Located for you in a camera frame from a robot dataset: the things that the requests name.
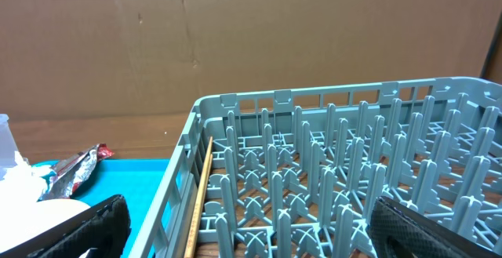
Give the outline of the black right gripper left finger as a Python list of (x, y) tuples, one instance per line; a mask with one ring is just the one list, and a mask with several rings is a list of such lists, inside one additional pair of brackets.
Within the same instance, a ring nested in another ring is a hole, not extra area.
[(126, 199), (116, 194), (6, 250), (2, 257), (120, 257), (131, 233)]

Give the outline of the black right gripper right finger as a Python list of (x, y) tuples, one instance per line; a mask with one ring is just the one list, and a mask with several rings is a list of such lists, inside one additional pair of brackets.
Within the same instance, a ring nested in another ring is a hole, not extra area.
[(499, 256), (388, 197), (375, 201), (369, 237), (379, 258)]

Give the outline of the red silver foil wrapper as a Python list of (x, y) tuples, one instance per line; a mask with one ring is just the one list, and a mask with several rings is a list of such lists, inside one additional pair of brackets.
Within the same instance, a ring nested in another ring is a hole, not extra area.
[(37, 174), (45, 181), (46, 189), (39, 201), (69, 198), (86, 182), (97, 164), (115, 153), (106, 144), (95, 144), (70, 158), (55, 163), (38, 163), (34, 165)]

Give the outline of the large white plate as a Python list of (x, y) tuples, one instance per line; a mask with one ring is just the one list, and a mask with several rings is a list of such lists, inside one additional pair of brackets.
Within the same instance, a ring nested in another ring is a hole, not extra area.
[(60, 198), (22, 206), (1, 207), (1, 252), (14, 248), (90, 208), (79, 200)]

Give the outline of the white napkin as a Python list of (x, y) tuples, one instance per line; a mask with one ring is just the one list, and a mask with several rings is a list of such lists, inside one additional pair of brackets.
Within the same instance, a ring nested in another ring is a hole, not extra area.
[(49, 190), (53, 171), (49, 165), (29, 165), (19, 151), (14, 152), (13, 160), (13, 167), (1, 167), (1, 205), (37, 202)]

